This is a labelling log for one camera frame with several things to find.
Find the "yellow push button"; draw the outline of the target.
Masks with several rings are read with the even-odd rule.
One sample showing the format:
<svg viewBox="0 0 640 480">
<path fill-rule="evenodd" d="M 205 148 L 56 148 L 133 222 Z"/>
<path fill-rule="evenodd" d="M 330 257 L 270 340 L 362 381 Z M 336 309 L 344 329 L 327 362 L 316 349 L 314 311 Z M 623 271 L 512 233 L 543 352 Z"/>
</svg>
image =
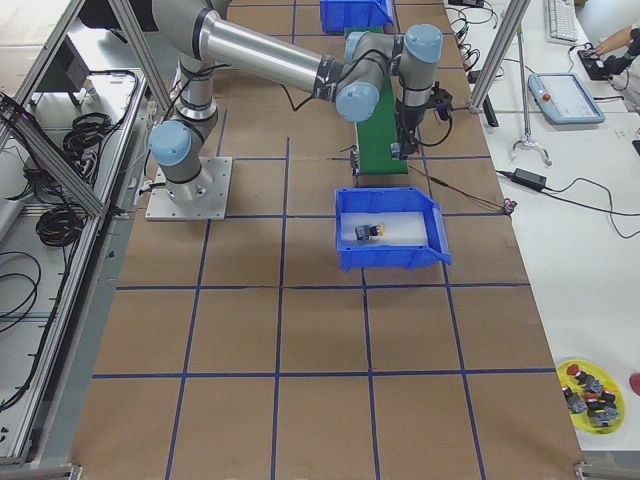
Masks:
<svg viewBox="0 0 640 480">
<path fill-rule="evenodd" d="M 358 242 L 368 242 L 384 235 L 384 225 L 356 225 L 354 233 Z"/>
</svg>

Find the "yellow plate of buttons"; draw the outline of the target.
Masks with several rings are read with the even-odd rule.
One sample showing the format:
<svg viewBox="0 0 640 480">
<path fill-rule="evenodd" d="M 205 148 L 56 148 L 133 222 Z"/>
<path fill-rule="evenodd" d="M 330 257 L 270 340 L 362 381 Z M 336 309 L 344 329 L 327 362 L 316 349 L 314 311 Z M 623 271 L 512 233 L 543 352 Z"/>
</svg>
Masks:
<svg viewBox="0 0 640 480">
<path fill-rule="evenodd" d="M 621 389 L 600 366 L 570 359 L 556 368 L 561 391 L 574 427 L 592 435 L 609 435 L 624 423 L 626 407 Z"/>
</svg>

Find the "green conveyor belt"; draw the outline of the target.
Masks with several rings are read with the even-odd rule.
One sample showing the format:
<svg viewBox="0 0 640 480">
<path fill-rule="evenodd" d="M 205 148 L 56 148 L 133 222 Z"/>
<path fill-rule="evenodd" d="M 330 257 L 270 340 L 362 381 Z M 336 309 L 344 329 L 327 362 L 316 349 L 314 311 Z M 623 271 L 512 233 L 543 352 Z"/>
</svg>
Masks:
<svg viewBox="0 0 640 480">
<path fill-rule="evenodd" d="M 393 155 L 397 134 L 395 96 L 389 76 L 384 79 L 374 113 L 368 120 L 356 123 L 355 130 L 357 143 L 350 153 L 354 177 L 408 173 L 407 162 Z"/>
</svg>

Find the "white foam pad near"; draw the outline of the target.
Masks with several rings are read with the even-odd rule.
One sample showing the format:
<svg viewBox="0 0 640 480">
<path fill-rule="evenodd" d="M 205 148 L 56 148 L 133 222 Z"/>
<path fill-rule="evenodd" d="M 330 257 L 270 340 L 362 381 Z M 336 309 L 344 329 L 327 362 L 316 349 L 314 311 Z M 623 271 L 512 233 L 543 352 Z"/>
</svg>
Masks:
<svg viewBox="0 0 640 480">
<path fill-rule="evenodd" d="M 384 235 L 368 242 L 358 242 L 356 225 L 384 225 Z M 423 215 L 419 212 L 343 213 L 337 238 L 345 247 L 422 246 L 428 244 Z"/>
</svg>

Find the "near blue plastic bin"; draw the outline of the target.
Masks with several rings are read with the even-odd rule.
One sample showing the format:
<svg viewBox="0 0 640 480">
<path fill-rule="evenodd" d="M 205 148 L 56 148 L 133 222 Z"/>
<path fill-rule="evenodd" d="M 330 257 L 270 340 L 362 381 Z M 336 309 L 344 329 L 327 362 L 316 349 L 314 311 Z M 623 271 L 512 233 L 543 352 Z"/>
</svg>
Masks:
<svg viewBox="0 0 640 480">
<path fill-rule="evenodd" d="M 345 271 L 451 262 L 441 207 L 414 187 L 339 188 L 335 211 Z"/>
</svg>

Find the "blue plastic bin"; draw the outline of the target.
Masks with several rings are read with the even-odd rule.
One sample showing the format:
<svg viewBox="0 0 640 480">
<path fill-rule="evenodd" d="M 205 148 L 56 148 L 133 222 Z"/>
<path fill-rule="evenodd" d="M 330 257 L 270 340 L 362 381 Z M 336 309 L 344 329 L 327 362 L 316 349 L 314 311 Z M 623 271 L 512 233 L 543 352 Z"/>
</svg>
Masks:
<svg viewBox="0 0 640 480">
<path fill-rule="evenodd" d="M 441 207 L 414 187 L 339 188 L 335 211 L 345 271 L 451 262 Z"/>
<path fill-rule="evenodd" d="M 320 19 L 324 33 L 378 27 L 393 22 L 393 7 L 390 1 L 384 0 L 321 0 Z"/>
</svg>

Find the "metal grabber stick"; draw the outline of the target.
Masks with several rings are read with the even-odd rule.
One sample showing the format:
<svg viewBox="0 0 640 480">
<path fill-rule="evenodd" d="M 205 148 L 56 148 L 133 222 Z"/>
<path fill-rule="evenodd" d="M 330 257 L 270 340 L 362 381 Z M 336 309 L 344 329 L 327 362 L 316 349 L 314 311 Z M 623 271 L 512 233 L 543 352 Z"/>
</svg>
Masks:
<svg viewBox="0 0 640 480">
<path fill-rule="evenodd" d="M 541 146 L 532 136 L 531 122 L 530 122 L 530 109 L 528 101 L 528 84 L 525 75 L 525 61 L 524 61 L 524 49 L 523 49 L 523 30 L 519 25 L 516 30 L 516 38 L 518 44 L 518 60 L 520 70 L 520 84 L 521 84 L 521 99 L 523 106 L 523 120 L 524 120 L 524 137 L 515 141 L 511 147 L 511 159 L 515 159 L 519 150 L 535 150 L 537 151 L 546 166 L 551 166 L 552 162 L 548 151 Z"/>
</svg>

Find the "black power adapter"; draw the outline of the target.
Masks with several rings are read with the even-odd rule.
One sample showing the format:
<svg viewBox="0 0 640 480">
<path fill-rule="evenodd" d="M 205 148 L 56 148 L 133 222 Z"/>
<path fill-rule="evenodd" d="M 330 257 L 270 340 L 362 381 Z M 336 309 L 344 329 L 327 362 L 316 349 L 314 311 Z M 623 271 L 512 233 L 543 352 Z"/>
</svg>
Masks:
<svg viewBox="0 0 640 480">
<path fill-rule="evenodd" d="M 525 169 L 516 168 L 512 173 L 511 180 L 531 190 L 542 191 L 546 188 L 547 178 Z"/>
</svg>

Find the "far blue plastic bin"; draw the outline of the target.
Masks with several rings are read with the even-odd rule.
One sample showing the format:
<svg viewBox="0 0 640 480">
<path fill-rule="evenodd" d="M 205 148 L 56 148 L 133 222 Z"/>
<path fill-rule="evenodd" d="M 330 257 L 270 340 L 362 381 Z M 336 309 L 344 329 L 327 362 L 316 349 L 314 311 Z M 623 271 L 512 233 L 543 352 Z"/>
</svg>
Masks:
<svg viewBox="0 0 640 480">
<path fill-rule="evenodd" d="M 384 0 L 321 0 L 320 19 L 324 33 L 378 27 L 393 22 L 393 7 L 390 1 Z"/>
</svg>

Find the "robot teach pendant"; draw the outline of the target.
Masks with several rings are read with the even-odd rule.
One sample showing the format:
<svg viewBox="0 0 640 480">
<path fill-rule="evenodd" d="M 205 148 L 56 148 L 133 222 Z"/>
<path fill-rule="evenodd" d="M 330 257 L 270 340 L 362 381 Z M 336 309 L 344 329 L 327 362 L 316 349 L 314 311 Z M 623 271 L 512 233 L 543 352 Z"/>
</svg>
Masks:
<svg viewBox="0 0 640 480">
<path fill-rule="evenodd" d="M 527 85 L 552 125 L 601 124 L 606 117 L 574 73 L 530 74 Z"/>
</svg>

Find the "white keyboard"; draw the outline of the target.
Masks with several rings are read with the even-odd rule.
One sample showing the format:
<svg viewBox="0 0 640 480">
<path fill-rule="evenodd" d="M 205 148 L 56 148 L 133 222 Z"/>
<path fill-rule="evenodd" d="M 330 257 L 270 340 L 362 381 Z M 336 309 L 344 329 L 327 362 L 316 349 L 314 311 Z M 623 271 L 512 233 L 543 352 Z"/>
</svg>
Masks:
<svg viewBox="0 0 640 480">
<path fill-rule="evenodd" d="M 574 45 L 578 40 L 573 0 L 544 1 L 546 38 L 549 42 Z"/>
</svg>

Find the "aluminium frame post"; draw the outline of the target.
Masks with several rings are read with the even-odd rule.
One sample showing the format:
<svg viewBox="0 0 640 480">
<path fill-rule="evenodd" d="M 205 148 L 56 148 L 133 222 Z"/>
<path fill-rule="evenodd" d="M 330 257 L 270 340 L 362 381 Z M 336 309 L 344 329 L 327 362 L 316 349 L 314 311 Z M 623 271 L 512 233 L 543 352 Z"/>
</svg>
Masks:
<svg viewBox="0 0 640 480">
<path fill-rule="evenodd" d="M 480 75 L 474 84 L 469 105 L 471 112 L 478 113 L 481 111 L 482 104 L 489 93 L 498 68 L 509 49 L 529 4 L 530 0 L 512 0 L 509 2 L 505 16 L 481 68 Z"/>
</svg>

